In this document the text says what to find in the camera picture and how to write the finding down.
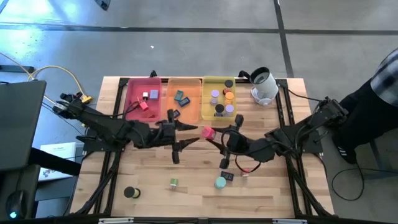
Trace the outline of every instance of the wooden tabletop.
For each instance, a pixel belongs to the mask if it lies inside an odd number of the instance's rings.
[[[96,109],[112,114],[120,77],[104,77]],[[301,78],[289,78],[289,88],[299,95],[307,95]],[[163,84],[165,97],[167,84]],[[255,104],[250,94],[250,84],[236,85],[237,112],[244,116],[240,132],[257,139],[264,133],[279,127],[276,102],[267,106]],[[126,89],[123,92],[120,112],[123,110]],[[308,100],[290,95],[296,122],[310,115]],[[283,93],[282,104],[285,109]],[[231,124],[200,120],[196,130],[178,133],[178,139],[194,138],[200,135],[206,125],[225,127]],[[84,160],[78,179],[71,212],[77,211],[89,199],[100,179],[103,152],[95,152]],[[228,172],[235,174],[234,180],[218,190],[215,179],[220,176],[222,155],[212,144],[201,139],[180,153],[180,164],[174,165],[171,147],[135,149],[128,145],[122,154],[112,216],[130,217],[224,217],[224,218],[288,218],[294,217],[290,196],[287,169],[283,157],[275,156],[251,173],[240,177],[240,171],[231,160]],[[257,162],[249,157],[238,157],[239,165],[254,167]],[[307,184],[319,202],[333,213],[325,171],[314,155],[304,154],[303,164]],[[171,178],[178,179],[176,190],[170,190]],[[101,211],[108,196],[105,188]],[[126,187],[137,187],[142,194],[138,199],[126,198]],[[300,208],[304,212],[301,191],[298,190]]]

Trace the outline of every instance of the shoe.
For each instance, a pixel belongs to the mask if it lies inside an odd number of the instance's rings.
[[[341,156],[341,158],[343,158],[346,162],[348,162],[349,164],[356,164],[356,152],[354,149],[345,149],[343,147],[340,146],[340,144],[338,143],[336,136],[332,137],[333,143],[335,144],[338,154]]]

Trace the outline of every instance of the person's leg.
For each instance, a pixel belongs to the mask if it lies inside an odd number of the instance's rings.
[[[398,108],[380,99],[367,82],[361,87],[362,96],[351,116],[333,136],[342,158],[350,164],[356,163],[354,149],[366,144],[385,132],[398,127]]]
[[[359,100],[365,95],[366,87],[370,84],[371,80],[369,79],[365,84],[363,84],[359,89],[355,92],[349,94],[344,99],[340,101],[340,105],[348,110],[348,116],[354,111],[356,105],[358,104]]]

